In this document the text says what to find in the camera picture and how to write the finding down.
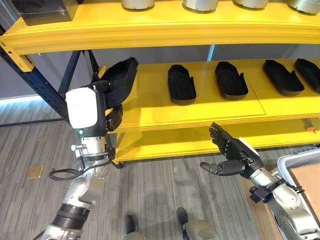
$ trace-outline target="gray carpet floor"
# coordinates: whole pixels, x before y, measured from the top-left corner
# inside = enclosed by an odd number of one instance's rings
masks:
[[[0,128],[0,240],[31,240],[50,223],[70,182],[54,182],[52,168],[77,166],[72,144],[79,143],[63,121]],[[259,151],[267,164],[299,147]],[[189,218],[206,220],[222,240],[258,240],[238,177],[218,177],[199,167],[219,154],[126,163],[111,168],[103,197],[91,211],[84,240],[121,240],[122,218],[135,215],[147,240],[182,240],[178,207]],[[26,179],[30,165],[44,165],[41,178]]]
[[[28,121],[60,119],[44,100],[0,104],[0,125]]]

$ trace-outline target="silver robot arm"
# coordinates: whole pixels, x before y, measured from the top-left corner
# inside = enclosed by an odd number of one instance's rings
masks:
[[[54,170],[50,178],[56,181],[74,179],[53,222],[48,225],[41,240],[79,240],[90,210],[103,195],[105,179],[113,154],[107,151],[105,136],[105,106],[103,94],[98,89],[82,87],[66,93],[71,126],[81,139],[80,145],[72,145],[79,163],[74,169]],[[70,173],[61,178],[56,174]]]
[[[108,68],[100,79],[65,94],[70,125],[80,145],[72,145],[79,170],[53,170],[49,177],[55,181],[74,180],[53,222],[41,240],[79,240],[90,210],[103,195],[109,164],[115,158],[108,131],[114,131],[123,116],[122,102],[129,96],[137,74],[134,57]],[[105,111],[112,109],[106,116]],[[57,176],[71,174],[69,177]]]
[[[294,187],[279,175],[268,172],[259,154],[241,137],[233,138],[216,123],[209,131],[212,142],[227,161],[219,164],[201,162],[203,169],[218,176],[240,174],[251,180],[254,186],[250,189],[250,198],[255,203],[268,204],[288,240],[320,239],[319,226],[303,207],[298,195],[303,191],[301,187]]]

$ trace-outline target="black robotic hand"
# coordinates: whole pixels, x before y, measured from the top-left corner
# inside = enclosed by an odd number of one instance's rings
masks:
[[[240,139],[233,138],[221,126],[212,123],[209,129],[212,142],[219,147],[227,161],[219,164],[201,162],[200,167],[219,176],[231,176],[240,174],[248,179],[259,168],[264,167],[260,157]]]

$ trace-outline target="brass floor plate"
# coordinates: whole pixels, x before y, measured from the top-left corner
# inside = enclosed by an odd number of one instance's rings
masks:
[[[38,179],[41,178],[42,171],[44,170],[43,165],[30,166],[26,179]]]

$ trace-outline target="person's foot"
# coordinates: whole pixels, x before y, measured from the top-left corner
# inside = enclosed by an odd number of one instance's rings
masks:
[[[181,226],[188,222],[188,214],[183,207],[177,209],[176,215]]]
[[[133,216],[127,215],[123,218],[123,228],[125,234],[132,233],[136,230],[136,224]]]

